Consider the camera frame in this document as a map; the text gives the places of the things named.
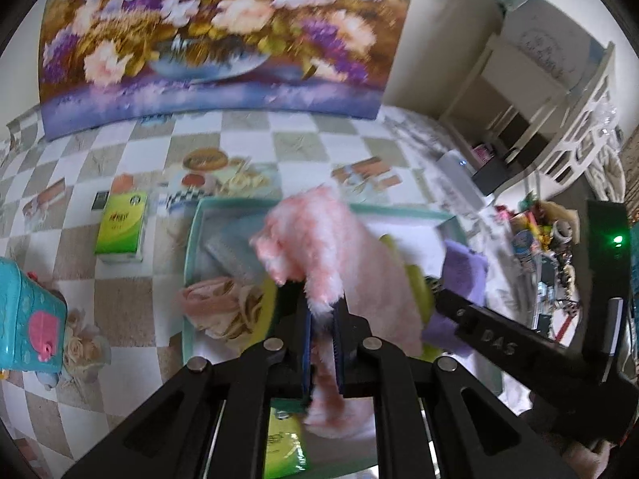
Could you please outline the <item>black power adapter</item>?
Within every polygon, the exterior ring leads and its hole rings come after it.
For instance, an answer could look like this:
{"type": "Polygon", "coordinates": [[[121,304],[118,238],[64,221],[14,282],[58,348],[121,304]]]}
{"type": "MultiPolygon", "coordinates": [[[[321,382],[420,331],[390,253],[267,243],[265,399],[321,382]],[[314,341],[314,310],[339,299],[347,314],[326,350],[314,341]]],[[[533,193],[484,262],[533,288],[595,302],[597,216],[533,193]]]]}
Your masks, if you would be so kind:
{"type": "Polygon", "coordinates": [[[484,196],[488,196],[511,177],[511,171],[502,159],[493,157],[472,175],[472,182],[484,196]]]}

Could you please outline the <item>white power strip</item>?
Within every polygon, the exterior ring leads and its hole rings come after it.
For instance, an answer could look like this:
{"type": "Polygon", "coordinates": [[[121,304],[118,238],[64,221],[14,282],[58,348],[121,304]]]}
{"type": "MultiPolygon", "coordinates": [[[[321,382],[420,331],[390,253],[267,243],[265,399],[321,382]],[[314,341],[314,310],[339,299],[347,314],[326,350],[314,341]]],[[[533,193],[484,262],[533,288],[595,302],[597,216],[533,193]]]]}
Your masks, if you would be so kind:
{"type": "Polygon", "coordinates": [[[473,210],[482,210],[486,207],[486,197],[474,184],[469,163],[458,151],[455,149],[446,151],[435,164],[473,210]]]}

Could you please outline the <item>small green tissue pack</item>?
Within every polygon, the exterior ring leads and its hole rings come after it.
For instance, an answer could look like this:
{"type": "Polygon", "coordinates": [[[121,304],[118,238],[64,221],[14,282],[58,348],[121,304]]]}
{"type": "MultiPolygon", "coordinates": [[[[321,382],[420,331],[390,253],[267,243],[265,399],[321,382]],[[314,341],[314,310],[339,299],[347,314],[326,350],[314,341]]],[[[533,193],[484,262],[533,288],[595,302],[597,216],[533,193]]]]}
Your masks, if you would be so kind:
{"type": "Polygon", "coordinates": [[[301,424],[294,414],[271,410],[264,479],[286,478],[308,469],[309,462],[303,450],[301,436],[301,424]]]}

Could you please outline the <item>floral painting canvas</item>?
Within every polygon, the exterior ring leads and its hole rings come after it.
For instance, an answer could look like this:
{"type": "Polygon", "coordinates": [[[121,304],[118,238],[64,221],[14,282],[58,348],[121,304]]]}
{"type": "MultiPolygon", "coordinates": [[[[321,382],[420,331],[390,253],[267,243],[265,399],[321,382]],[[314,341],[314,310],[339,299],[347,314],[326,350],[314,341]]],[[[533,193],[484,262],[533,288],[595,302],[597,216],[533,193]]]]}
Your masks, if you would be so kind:
{"type": "Polygon", "coordinates": [[[47,0],[48,139],[220,109],[373,119],[411,0],[47,0]]]}

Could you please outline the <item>white wooden shelf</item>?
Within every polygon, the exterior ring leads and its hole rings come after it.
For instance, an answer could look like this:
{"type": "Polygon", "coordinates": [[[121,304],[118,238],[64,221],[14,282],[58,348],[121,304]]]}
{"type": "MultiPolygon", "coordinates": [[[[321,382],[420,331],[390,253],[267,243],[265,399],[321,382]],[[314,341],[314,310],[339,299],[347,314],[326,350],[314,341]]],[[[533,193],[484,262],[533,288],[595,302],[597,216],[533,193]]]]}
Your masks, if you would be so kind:
{"type": "Polygon", "coordinates": [[[493,157],[510,169],[486,199],[549,199],[609,147],[619,123],[615,54],[547,0],[507,6],[440,117],[472,175],[493,157]]]}

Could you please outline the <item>purple sachet pouch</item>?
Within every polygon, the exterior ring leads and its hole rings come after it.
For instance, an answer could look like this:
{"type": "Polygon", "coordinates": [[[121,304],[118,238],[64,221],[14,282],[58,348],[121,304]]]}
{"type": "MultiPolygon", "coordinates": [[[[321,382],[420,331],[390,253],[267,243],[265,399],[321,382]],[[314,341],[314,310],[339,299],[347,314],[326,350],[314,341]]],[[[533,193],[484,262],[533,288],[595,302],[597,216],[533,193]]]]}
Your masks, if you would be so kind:
{"type": "MultiPolygon", "coordinates": [[[[485,305],[487,258],[454,240],[445,240],[445,258],[440,283],[442,290],[468,299],[476,306],[485,305]]],[[[471,347],[455,335],[456,323],[436,310],[423,326],[423,343],[451,352],[461,358],[471,355],[471,347]]]]}

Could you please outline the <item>light blue cloth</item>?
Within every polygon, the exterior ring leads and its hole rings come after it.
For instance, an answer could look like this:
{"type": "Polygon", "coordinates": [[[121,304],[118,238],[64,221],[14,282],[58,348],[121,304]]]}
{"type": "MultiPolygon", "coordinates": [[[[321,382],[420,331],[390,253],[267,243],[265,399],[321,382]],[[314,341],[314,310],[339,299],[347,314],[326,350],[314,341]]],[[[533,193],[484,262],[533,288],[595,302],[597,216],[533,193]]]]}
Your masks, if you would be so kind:
{"type": "Polygon", "coordinates": [[[245,236],[214,230],[202,247],[230,276],[245,283],[259,283],[265,270],[245,236]]]}

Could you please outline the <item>pink fluffy cloth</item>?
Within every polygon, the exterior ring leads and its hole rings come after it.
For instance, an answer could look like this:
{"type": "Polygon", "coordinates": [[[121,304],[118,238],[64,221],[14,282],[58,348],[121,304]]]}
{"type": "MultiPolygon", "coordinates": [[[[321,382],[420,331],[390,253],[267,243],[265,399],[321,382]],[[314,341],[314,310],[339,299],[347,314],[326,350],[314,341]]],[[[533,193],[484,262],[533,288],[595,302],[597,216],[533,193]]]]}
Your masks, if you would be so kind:
{"type": "Polygon", "coordinates": [[[373,417],[374,407],[369,399],[345,399],[338,392],[330,333],[333,305],[344,299],[374,335],[408,356],[420,356],[423,322],[403,263],[325,186],[280,201],[250,244],[276,284],[304,285],[314,319],[316,368],[306,429],[327,439],[356,435],[373,417]]]}

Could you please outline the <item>lime green cloth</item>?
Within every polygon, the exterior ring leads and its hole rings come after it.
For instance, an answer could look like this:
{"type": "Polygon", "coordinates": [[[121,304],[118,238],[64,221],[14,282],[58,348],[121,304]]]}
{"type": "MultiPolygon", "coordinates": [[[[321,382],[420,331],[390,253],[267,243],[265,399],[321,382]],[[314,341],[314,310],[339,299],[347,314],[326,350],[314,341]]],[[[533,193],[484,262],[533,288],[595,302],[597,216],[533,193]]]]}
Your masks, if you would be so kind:
{"type": "Polygon", "coordinates": [[[365,318],[374,335],[406,355],[423,355],[423,306],[428,289],[420,269],[400,258],[365,225],[356,222],[331,232],[263,228],[251,245],[279,285],[302,281],[316,322],[314,350],[333,364],[329,333],[333,305],[344,299],[351,314],[365,318]]]}

